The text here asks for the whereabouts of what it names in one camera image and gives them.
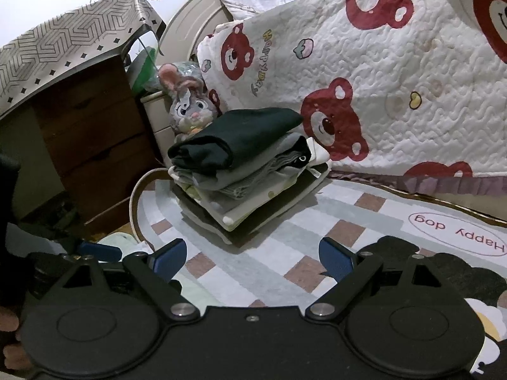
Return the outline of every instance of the headboard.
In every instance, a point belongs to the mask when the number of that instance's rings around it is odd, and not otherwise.
[[[167,24],[157,65],[188,60],[217,25],[229,21],[232,18],[220,0],[189,0]]]

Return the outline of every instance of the bed sheet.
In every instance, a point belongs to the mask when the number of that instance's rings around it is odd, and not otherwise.
[[[222,111],[300,112],[336,171],[505,193],[507,0],[297,0],[198,58]]]

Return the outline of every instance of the red bear print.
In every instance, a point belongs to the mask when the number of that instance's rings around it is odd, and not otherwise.
[[[220,97],[219,94],[216,92],[215,89],[210,90],[208,93],[209,100],[213,103],[213,105],[216,107],[216,110],[218,112],[218,116],[220,117],[222,115],[222,112],[220,110]]]
[[[254,61],[255,51],[250,47],[248,37],[243,34],[243,24],[238,24],[224,41],[221,61],[224,73],[230,80],[238,80]]]
[[[425,161],[410,168],[405,175],[410,177],[455,177],[459,172],[461,172],[462,177],[473,177],[472,168],[464,161],[456,162],[452,166],[446,166],[439,162]]]
[[[345,78],[336,78],[328,88],[317,90],[303,101],[303,127],[335,162],[350,157],[364,160],[369,147],[361,133],[359,118],[351,106],[352,86]]]
[[[473,12],[489,45],[507,63],[507,0],[473,0]]]
[[[346,0],[347,17],[359,30],[374,30],[389,24],[404,27],[414,15],[412,0]]]

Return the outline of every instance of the desk drawer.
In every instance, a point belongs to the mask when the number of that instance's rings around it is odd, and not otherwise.
[[[136,182],[158,167],[146,135],[136,136],[76,168],[62,178],[79,213],[89,221],[128,198]]]
[[[100,112],[105,104],[131,96],[121,59],[114,57],[41,92],[35,101],[35,114],[42,135],[48,139]]]
[[[163,96],[144,104],[146,115],[154,133],[168,128],[171,124],[171,118],[169,117],[171,105],[172,100],[169,96]]]
[[[143,132],[135,101],[128,98],[81,120],[61,135],[52,136],[46,146],[56,171],[63,177],[102,151]]]

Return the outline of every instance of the folded gray clothing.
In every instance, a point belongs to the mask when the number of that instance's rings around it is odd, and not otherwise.
[[[298,160],[299,158],[304,159],[306,164],[308,164],[308,156],[304,156],[301,151],[289,151],[287,153],[278,155],[273,158],[273,160],[268,162],[267,165],[262,166],[260,169],[253,172],[248,177],[245,177],[243,180],[239,180],[236,183],[232,183],[227,187],[221,188],[219,190],[219,193],[228,195],[235,200],[240,200],[247,196],[249,192],[255,188],[257,184],[260,183],[260,181],[268,176],[269,173],[272,173],[279,168],[288,166],[293,163],[294,160]]]
[[[274,175],[275,174],[274,172],[270,172],[267,176],[265,176],[265,178],[260,180],[250,190],[257,188],[257,186],[261,186],[264,183],[270,184],[273,181],[274,177],[279,179],[280,176],[283,176],[284,178],[289,180],[291,177],[295,177],[295,176],[300,175],[303,170],[304,170],[303,168],[295,168],[295,167],[291,167],[291,166],[285,166],[285,167],[277,170],[277,172],[276,172],[277,176]],[[236,207],[243,204],[243,202],[245,200],[244,198],[243,199],[233,199],[232,197],[230,197],[226,194],[223,194],[221,192],[221,190],[220,191],[207,191],[207,193],[208,193],[207,198],[208,198],[208,201],[209,201],[210,205],[212,206],[212,208],[217,213],[222,214],[222,215],[225,215],[229,211],[234,210]]]
[[[301,143],[301,139],[306,143],[306,138],[303,135],[287,133],[250,161],[232,170],[217,170],[213,176],[205,176],[178,167],[175,167],[175,171],[183,183],[193,184],[203,190],[218,191],[252,175],[252,173],[270,163],[276,156],[293,149],[298,142]]]

